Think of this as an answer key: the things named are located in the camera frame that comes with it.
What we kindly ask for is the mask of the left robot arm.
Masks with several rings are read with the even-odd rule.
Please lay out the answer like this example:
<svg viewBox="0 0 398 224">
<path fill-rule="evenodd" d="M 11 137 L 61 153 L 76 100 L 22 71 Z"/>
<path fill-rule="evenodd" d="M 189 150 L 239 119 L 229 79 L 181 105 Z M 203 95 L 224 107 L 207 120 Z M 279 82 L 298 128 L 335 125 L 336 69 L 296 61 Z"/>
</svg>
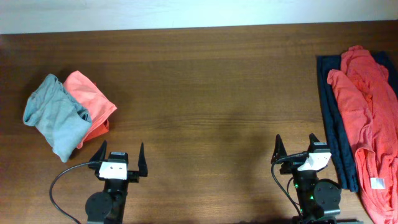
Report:
<svg viewBox="0 0 398 224">
<path fill-rule="evenodd" d="M 106 155 L 107 142 L 90 159 L 90 169 L 95 171 L 98 180 L 104 182 L 100 192 L 91 195 L 85 204 L 89 224 L 122 223 L 128 195 L 128 185 L 138 183 L 141 177 L 148 176 L 148 168 L 142 144 L 139 152 L 138 170 L 129 170 L 129 157 L 126 152 L 110 152 Z"/>
</svg>

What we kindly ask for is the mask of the orange-red t-shirt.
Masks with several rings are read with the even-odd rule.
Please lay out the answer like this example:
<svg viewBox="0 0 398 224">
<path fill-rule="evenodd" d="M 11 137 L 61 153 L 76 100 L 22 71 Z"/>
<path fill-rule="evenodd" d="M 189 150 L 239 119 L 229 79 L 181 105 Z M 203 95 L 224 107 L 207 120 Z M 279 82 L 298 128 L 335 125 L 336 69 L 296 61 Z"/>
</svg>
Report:
<svg viewBox="0 0 398 224">
<path fill-rule="evenodd" d="M 330 70 L 333 90 L 353 152 L 361 201 L 374 223 L 397 223 L 397 96 L 387 68 L 360 45 Z"/>
</svg>

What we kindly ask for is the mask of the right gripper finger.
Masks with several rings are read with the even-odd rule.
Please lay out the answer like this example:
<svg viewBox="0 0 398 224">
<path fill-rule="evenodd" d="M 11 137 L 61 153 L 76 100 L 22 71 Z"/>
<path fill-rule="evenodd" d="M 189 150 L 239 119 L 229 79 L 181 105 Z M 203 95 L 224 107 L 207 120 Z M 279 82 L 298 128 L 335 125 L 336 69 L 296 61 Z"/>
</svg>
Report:
<svg viewBox="0 0 398 224">
<path fill-rule="evenodd" d="M 310 145 L 308 147 L 308 151 L 309 152 L 313 152 L 314 150 L 318 149 L 320 146 L 318 145 L 319 140 L 316 137 L 316 135 L 314 135 L 313 133 L 311 133 L 309 135 L 309 140 L 310 140 Z"/>
<path fill-rule="evenodd" d="M 275 137 L 275 147 L 271 158 L 271 164 L 281 164 L 287 157 L 287 153 L 280 134 Z"/>
</svg>

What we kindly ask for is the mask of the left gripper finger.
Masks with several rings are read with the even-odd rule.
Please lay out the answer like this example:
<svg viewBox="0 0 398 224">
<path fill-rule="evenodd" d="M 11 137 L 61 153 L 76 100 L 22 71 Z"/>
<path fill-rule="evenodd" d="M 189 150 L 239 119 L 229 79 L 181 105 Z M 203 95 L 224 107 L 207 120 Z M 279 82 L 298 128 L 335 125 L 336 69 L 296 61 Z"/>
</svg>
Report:
<svg viewBox="0 0 398 224">
<path fill-rule="evenodd" d="M 147 168 L 147 162 L 145 158 L 145 152 L 144 152 L 144 143 L 141 143 L 140 147 L 140 152 L 139 152 L 139 160 L 138 160 L 138 172 L 140 177 L 147 177 L 148 176 L 148 168 Z"/>
<path fill-rule="evenodd" d="M 103 162 L 105 160 L 107 141 L 104 140 L 100 148 L 91 157 L 90 162 Z"/>
</svg>

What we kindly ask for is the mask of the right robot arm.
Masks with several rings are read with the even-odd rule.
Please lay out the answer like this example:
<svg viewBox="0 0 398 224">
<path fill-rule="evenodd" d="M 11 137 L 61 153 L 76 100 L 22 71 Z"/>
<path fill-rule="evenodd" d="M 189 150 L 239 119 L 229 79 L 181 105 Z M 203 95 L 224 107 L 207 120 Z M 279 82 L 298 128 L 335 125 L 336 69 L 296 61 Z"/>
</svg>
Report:
<svg viewBox="0 0 398 224">
<path fill-rule="evenodd" d="M 291 219 L 296 224 L 358 224 L 359 220 L 337 220 L 341 213 L 340 185 L 330 179 L 319 179 L 317 174 L 327 167 L 331 158 L 328 144 L 309 135 L 310 144 L 306 151 L 288 155 L 280 134 L 275 137 L 275 148 L 271 159 L 271 175 L 275 183 L 295 207 L 298 215 Z M 278 181 L 274 168 L 280 165 L 280 174 L 291 175 L 298 201 L 295 202 Z"/>
</svg>

